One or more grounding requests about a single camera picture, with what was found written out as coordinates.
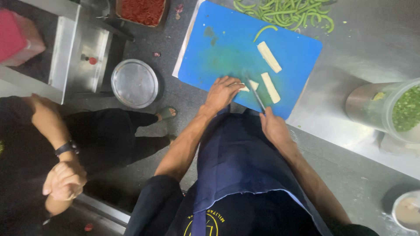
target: stainless steel bowl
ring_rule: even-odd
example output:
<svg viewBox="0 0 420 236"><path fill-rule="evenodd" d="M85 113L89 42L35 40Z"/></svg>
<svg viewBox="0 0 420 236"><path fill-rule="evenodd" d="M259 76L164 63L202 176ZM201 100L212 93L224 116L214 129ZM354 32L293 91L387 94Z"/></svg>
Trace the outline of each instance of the stainless steel bowl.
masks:
<svg viewBox="0 0 420 236"><path fill-rule="evenodd" d="M117 99L131 108L145 108L156 98L159 83L153 69L137 59L120 62L111 76Z"/></svg>

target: knife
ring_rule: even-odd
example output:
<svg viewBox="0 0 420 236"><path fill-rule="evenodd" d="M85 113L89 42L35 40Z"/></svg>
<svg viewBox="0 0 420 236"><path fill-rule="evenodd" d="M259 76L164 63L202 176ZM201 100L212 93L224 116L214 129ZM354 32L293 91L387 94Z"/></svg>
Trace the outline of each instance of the knife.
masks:
<svg viewBox="0 0 420 236"><path fill-rule="evenodd" d="M250 82L249 77L248 77L247 75L245 75L245 77L246 77L246 79L248 80L248 83L249 83L250 89L252 90L252 93L253 93L253 94L254 94L254 96L257 98L257 102L258 102L258 105L260 105L261 112L262 112L263 114L265 114L265 107L264 107L263 102L261 101L260 97L258 96L257 91L255 91L255 89L251 86L251 82Z"/></svg>

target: wristwatch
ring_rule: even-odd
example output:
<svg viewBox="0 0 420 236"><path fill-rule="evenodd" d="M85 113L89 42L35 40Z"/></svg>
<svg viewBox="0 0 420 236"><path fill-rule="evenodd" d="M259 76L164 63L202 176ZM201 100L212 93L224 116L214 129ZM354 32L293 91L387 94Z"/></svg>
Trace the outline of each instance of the wristwatch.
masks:
<svg viewBox="0 0 420 236"><path fill-rule="evenodd" d="M77 144L75 141L70 140L68 143L64 144L63 146L59 147L56 151L55 151L55 155L57 157L59 157L61 154L65 153L65 152L74 152L76 154L79 154L79 149L77 147Z"/></svg>

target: concrete floor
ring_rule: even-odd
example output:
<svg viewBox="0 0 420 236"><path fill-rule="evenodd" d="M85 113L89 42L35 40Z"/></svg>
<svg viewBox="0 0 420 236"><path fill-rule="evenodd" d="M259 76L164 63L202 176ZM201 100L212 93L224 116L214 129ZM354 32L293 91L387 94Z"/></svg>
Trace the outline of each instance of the concrete floor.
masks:
<svg viewBox="0 0 420 236"><path fill-rule="evenodd" d="M180 14L181 19L175 20L176 12L173 8L180 3L184 3L184 11ZM195 4L196 1L172 1L163 31L126 25L136 37L136 42L127 44L124 58L140 59L149 64L161 80L163 89L158 100L138 111L155 113L167 105L174 106L179 111L173 120L140 127L137 136L180 134L206 99L205 91L184 84L171 75ZM160 52L161 57L152 57L152 52ZM72 111L104 108L130 110L114 97L74 99L67 107ZM238 104L232 106L234 113L241 113L244 109ZM392 187L408 185L420 188L420 181L299 129L289 128L303 156L326 182L354 223L368 226L381 236L416 235L400 228L386 213L386 206L382 205L384 196ZM86 192L130 211L145 181L152 177L167 150L165 148L125 168L95 176L88 183ZM181 182L182 189L187 190L195 182L195 166L194 161Z"/></svg>

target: pink container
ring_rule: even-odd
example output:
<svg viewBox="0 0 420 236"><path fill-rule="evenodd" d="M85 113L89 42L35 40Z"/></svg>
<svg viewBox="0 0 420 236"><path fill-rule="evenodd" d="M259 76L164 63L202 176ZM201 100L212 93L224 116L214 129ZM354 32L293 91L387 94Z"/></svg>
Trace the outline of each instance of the pink container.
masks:
<svg viewBox="0 0 420 236"><path fill-rule="evenodd" d="M45 51L34 23L10 10L0 10L0 64L20 66Z"/></svg>

